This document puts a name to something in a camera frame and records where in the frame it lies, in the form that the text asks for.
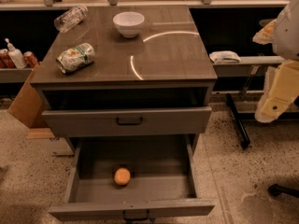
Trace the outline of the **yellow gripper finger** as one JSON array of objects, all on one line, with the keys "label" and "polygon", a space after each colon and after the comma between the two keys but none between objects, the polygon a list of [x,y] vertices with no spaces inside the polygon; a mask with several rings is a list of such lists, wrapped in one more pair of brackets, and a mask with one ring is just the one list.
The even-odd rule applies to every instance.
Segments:
[{"label": "yellow gripper finger", "polygon": [[262,45],[272,43],[276,23],[276,20],[271,20],[268,22],[258,33],[254,35],[252,41]]},{"label": "yellow gripper finger", "polygon": [[283,114],[299,96],[299,62],[285,61],[265,73],[263,95],[257,104],[255,119],[270,123]]}]

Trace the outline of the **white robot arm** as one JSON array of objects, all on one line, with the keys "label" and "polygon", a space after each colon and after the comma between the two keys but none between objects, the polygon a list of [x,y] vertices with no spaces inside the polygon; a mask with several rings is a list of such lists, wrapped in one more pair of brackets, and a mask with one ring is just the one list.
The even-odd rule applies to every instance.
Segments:
[{"label": "white robot arm", "polygon": [[299,96],[299,0],[291,0],[253,41],[271,43],[273,52],[284,59],[277,68],[268,68],[263,96],[255,112],[256,120],[269,123],[278,119]]}]

